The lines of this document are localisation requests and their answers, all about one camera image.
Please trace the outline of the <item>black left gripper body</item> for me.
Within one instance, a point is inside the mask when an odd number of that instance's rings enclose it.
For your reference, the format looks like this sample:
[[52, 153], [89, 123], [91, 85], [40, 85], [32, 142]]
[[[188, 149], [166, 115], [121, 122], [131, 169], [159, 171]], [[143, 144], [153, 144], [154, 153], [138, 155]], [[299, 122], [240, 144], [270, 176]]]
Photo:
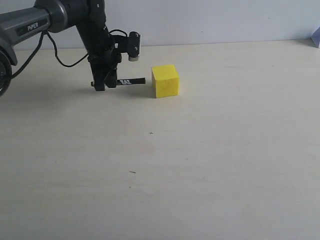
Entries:
[[82, 41], [93, 75], [116, 75], [118, 60], [115, 41], [107, 27], [83, 27]]

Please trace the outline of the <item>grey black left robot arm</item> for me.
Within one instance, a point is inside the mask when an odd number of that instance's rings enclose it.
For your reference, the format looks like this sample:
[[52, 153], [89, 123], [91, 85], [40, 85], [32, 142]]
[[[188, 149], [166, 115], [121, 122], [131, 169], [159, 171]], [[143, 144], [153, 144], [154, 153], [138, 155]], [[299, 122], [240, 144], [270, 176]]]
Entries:
[[[33, 7], [0, 16], [0, 93], [3, 95], [40, 50], [44, 36], [76, 27], [86, 49], [92, 86], [98, 92], [117, 87], [117, 65], [121, 56], [106, 26], [103, 0], [37, 0]], [[40, 34], [36, 49], [15, 73], [18, 64], [14, 46]]]

